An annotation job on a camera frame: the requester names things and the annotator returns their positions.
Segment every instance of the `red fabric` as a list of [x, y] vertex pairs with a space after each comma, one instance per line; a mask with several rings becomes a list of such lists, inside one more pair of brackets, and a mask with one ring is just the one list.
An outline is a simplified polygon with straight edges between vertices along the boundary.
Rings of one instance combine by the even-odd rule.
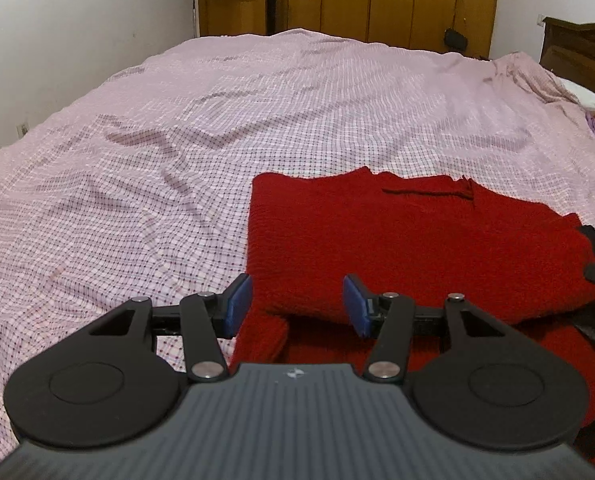
[[[350, 362], [361, 368], [372, 341], [354, 334], [341, 300], [344, 275], [376, 291], [394, 290], [425, 306], [463, 292], [516, 324], [595, 300], [583, 278], [595, 260], [572, 214], [501, 196], [462, 178], [404, 180], [368, 168], [298, 179], [262, 174], [253, 182], [248, 272], [254, 301], [238, 336], [240, 362]], [[553, 317], [523, 324], [531, 337], [575, 366], [591, 391], [595, 351]], [[411, 368], [437, 354], [416, 339]]]

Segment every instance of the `bed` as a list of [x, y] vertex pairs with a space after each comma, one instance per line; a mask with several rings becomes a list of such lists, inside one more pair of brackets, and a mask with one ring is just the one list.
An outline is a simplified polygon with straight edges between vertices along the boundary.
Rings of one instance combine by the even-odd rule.
[[555, 75], [595, 92], [595, 23], [577, 25], [545, 18], [540, 64]]
[[[2, 391], [19, 364], [126, 298], [223, 288], [245, 267], [256, 174], [364, 165], [466, 175], [595, 226], [595, 135], [525, 54], [485, 62], [303, 30], [200, 38], [1, 150], [0, 460], [16, 444]], [[158, 353], [183, 367], [176, 338]]]

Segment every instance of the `gray plastic housing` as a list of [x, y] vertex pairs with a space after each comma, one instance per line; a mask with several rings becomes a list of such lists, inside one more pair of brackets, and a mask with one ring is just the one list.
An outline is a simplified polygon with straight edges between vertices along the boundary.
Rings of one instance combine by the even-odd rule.
[[400, 388], [350, 365], [256, 364], [193, 386], [131, 442], [87, 452], [23, 442], [0, 463], [0, 480], [129, 479], [595, 480], [595, 468], [564, 444], [502, 454], [454, 442]]

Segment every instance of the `metal screw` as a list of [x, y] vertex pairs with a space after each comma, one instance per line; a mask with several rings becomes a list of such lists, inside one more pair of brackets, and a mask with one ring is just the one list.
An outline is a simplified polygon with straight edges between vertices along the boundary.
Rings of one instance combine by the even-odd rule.
[[390, 379], [400, 373], [402, 369], [390, 361], [378, 361], [369, 366], [369, 373], [380, 379]]
[[203, 379], [214, 379], [222, 374], [224, 367], [215, 361], [201, 361], [193, 365], [190, 369], [194, 376]]

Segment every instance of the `blue gripper pad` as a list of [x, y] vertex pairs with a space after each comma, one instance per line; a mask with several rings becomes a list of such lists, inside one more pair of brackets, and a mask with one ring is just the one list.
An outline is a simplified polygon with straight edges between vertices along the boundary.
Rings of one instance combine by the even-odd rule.
[[370, 337], [371, 320], [369, 314], [373, 313], [373, 300], [362, 293], [353, 277], [349, 274], [344, 276], [342, 298], [346, 313], [349, 315], [357, 335], [361, 338]]
[[240, 331], [252, 302], [253, 282], [250, 276], [245, 276], [226, 303], [226, 317], [224, 318], [224, 336], [226, 338], [235, 337]]

